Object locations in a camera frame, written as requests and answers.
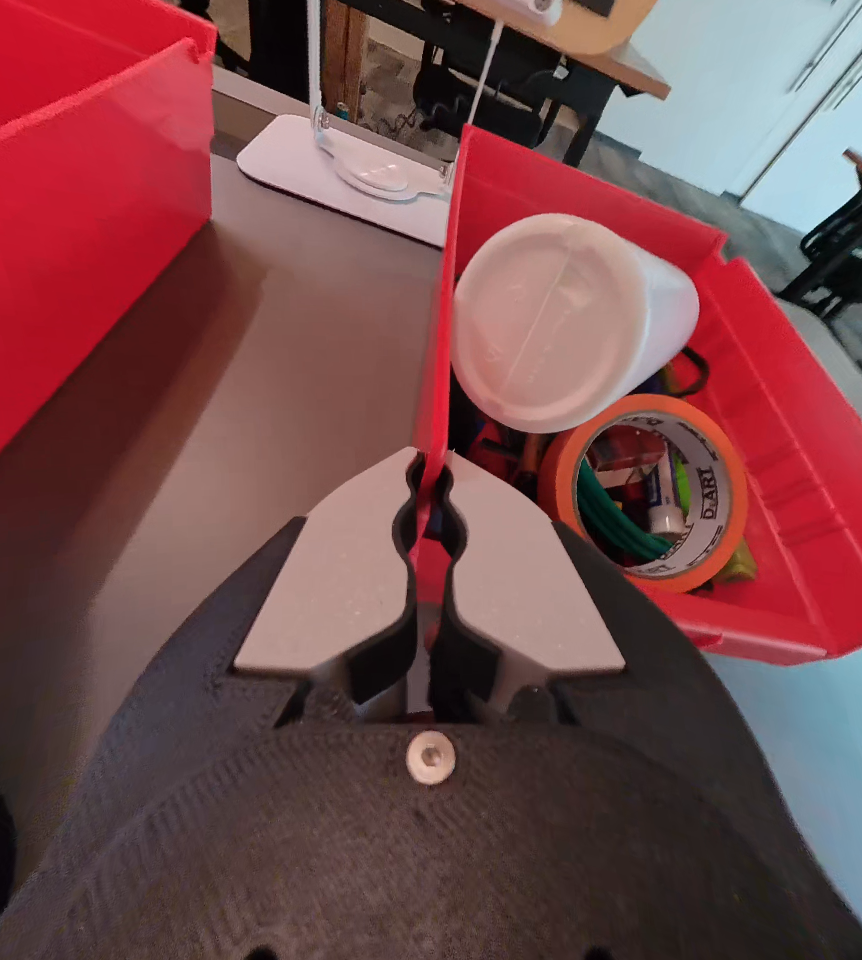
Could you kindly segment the wooden post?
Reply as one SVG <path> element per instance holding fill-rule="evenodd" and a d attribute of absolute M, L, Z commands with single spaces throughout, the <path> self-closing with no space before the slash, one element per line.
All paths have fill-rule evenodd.
<path fill-rule="evenodd" d="M 367 15 L 339 1 L 321 3 L 321 90 L 331 114 L 356 124 L 368 38 Z"/>

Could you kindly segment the white foam cup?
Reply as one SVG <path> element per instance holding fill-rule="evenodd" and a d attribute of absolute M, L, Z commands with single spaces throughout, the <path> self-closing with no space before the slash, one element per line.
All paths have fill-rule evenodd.
<path fill-rule="evenodd" d="M 655 375 L 700 316 L 695 282 L 603 224 L 537 214 L 463 269 L 451 362 L 482 413 L 525 433 L 571 429 Z"/>

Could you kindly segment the white tube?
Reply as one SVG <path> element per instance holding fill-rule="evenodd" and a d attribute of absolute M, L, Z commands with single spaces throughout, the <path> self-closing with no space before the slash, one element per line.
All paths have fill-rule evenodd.
<path fill-rule="evenodd" d="M 675 543 L 686 533 L 689 493 L 686 481 L 681 480 L 675 451 L 666 446 L 660 459 L 645 477 L 645 497 L 648 506 L 649 532 Z"/>

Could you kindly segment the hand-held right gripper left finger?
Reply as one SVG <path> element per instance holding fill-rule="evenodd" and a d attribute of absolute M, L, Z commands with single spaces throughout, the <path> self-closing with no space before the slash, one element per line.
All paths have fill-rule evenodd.
<path fill-rule="evenodd" d="M 341 690 L 357 706 L 405 680 L 417 651 L 416 489 L 406 446 L 303 519 L 234 659 L 238 673 Z"/>

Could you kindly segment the red plastic bin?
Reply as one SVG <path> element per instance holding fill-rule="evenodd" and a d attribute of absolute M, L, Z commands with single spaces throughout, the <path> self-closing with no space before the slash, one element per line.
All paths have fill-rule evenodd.
<path fill-rule="evenodd" d="M 474 126 L 462 130 L 437 317 L 415 427 L 423 485 L 448 445 L 456 274 L 497 231 L 539 213 L 602 223 L 687 273 L 701 314 L 692 339 L 710 364 L 696 406 L 723 429 L 749 483 L 745 534 L 761 571 L 715 594 L 643 586 L 698 647 L 799 665 L 862 648 L 862 420 L 725 234 Z"/>
<path fill-rule="evenodd" d="M 0 452 L 211 216 L 217 31 L 0 1 Z"/>

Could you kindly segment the yellow green packet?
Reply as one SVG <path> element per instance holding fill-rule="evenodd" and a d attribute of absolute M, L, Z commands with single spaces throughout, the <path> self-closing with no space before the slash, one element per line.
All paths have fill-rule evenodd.
<path fill-rule="evenodd" d="M 734 553 L 725 565 L 714 575 L 714 585 L 754 582 L 758 575 L 758 564 L 753 557 L 747 540 L 742 537 Z"/>

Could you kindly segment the wooden framed black board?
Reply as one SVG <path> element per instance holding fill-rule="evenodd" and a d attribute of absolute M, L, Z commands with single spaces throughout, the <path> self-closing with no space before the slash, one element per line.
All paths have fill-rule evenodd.
<path fill-rule="evenodd" d="M 656 5 L 656 1 L 564 1 L 547 37 L 568 56 L 604 54 L 627 42 Z"/>

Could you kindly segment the white desk lamp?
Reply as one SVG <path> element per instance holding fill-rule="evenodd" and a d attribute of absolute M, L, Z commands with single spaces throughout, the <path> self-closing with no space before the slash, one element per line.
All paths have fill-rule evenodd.
<path fill-rule="evenodd" d="M 442 249 L 455 164 L 432 167 L 345 131 L 321 90 L 321 3 L 306 4 L 309 110 L 276 116 L 238 154 L 249 179 Z"/>

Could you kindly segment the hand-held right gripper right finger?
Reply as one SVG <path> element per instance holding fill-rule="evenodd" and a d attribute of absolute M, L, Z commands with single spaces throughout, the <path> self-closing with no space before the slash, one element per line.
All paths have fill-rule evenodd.
<path fill-rule="evenodd" d="M 449 452 L 439 483 L 450 563 L 431 649 L 438 714 L 505 714 L 520 690 L 617 675 L 620 651 L 553 522 Z"/>

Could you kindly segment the orange tape roll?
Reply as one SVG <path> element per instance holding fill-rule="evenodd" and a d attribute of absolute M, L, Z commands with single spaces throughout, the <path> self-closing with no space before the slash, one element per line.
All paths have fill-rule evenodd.
<path fill-rule="evenodd" d="M 710 582 L 745 538 L 749 488 L 744 466 L 722 427 L 696 405 L 654 393 L 625 396 L 590 420 L 558 434 L 544 455 L 539 506 L 588 540 L 579 516 L 580 465 L 592 441 L 613 426 L 628 426 L 669 441 L 685 459 L 690 510 L 681 540 L 656 559 L 624 568 L 636 586 L 687 594 Z"/>

